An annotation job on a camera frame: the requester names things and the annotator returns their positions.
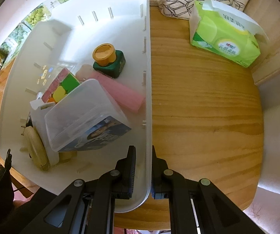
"wood grain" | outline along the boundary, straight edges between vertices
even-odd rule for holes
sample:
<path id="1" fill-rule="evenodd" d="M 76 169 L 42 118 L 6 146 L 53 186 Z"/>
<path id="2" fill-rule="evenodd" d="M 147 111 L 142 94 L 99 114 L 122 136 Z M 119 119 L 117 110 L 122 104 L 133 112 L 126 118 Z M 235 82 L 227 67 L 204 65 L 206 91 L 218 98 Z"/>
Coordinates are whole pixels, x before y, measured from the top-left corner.
<path id="1" fill-rule="evenodd" d="M 209 178 L 245 209 L 253 200 L 263 151 L 263 116 L 249 69 L 189 43 L 188 21 L 151 7 L 153 144 L 186 178 Z M 0 76 L 0 104 L 6 75 Z M 12 175 L 29 189 L 36 186 Z M 115 214 L 115 226 L 170 229 L 167 200 L 151 197 Z"/>
<path id="2" fill-rule="evenodd" d="M 261 55 L 250 66 L 256 85 L 280 73 L 280 2 L 279 0 L 250 0 L 244 12 L 254 19 L 269 37 L 260 45 Z"/>

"white plastic bin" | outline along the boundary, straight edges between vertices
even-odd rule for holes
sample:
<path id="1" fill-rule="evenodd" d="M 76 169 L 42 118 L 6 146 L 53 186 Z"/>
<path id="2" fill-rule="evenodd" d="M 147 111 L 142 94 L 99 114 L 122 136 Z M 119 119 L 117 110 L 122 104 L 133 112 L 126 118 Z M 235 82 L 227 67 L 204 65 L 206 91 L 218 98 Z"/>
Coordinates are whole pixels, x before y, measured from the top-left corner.
<path id="1" fill-rule="evenodd" d="M 132 128 L 124 136 L 99 150 L 78 151 L 69 162 L 43 172 L 19 150 L 26 146 L 21 126 L 30 111 L 29 102 L 39 91 L 36 81 L 42 68 L 34 63 L 77 64 L 70 69 L 75 74 L 82 64 L 93 64 L 92 52 L 103 43 L 124 53 L 126 64 L 116 80 L 145 96 L 146 104 L 137 114 L 122 108 Z M 69 0 L 53 9 L 51 20 L 36 24 L 13 64 L 0 111 L 0 155 L 5 159 L 10 148 L 13 168 L 59 194 L 75 179 L 89 181 L 112 170 L 117 160 L 126 157 L 129 145 L 134 145 L 133 195 L 130 200 L 116 200 L 115 205 L 116 212 L 127 212 L 140 206 L 150 193 L 151 109 L 149 0 Z"/>
<path id="2" fill-rule="evenodd" d="M 95 79 L 81 83 L 44 117 L 55 152 L 101 149 L 131 130 L 117 103 Z"/>

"green tissue package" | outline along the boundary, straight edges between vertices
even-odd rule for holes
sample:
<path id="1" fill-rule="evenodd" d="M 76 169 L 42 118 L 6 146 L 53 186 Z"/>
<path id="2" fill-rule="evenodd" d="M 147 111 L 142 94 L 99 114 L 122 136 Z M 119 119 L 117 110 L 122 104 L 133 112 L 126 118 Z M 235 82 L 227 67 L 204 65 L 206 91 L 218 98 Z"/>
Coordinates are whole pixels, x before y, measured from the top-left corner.
<path id="1" fill-rule="evenodd" d="M 191 11 L 191 45 L 249 67 L 260 55 L 264 30 L 245 13 L 214 0 L 195 1 Z"/>

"wooden table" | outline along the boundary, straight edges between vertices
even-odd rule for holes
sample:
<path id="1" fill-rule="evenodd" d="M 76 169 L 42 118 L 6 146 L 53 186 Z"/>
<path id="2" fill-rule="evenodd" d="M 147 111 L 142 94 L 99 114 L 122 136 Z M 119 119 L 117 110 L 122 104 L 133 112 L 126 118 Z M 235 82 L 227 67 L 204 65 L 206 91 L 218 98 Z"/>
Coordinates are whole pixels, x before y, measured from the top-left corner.
<path id="1" fill-rule="evenodd" d="M 187 20 L 151 7 L 153 144 L 186 178 L 210 179 L 245 209 L 254 198 L 263 151 L 263 114 L 249 69 L 189 43 Z M 11 64 L 0 75 L 0 105 Z M 38 186 L 16 170 L 31 191 Z M 115 215 L 115 226 L 170 229 L 167 200 L 151 197 Z"/>

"blue label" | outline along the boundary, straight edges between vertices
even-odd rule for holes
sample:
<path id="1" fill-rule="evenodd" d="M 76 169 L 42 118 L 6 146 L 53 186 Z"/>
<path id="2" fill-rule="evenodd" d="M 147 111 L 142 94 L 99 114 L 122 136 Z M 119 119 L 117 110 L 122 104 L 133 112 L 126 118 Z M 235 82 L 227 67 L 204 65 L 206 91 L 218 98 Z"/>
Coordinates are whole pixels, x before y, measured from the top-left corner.
<path id="1" fill-rule="evenodd" d="M 131 130 L 130 127 L 127 127 L 112 116 L 108 116 L 60 149 L 59 152 L 100 149 L 124 135 L 129 130 Z"/>

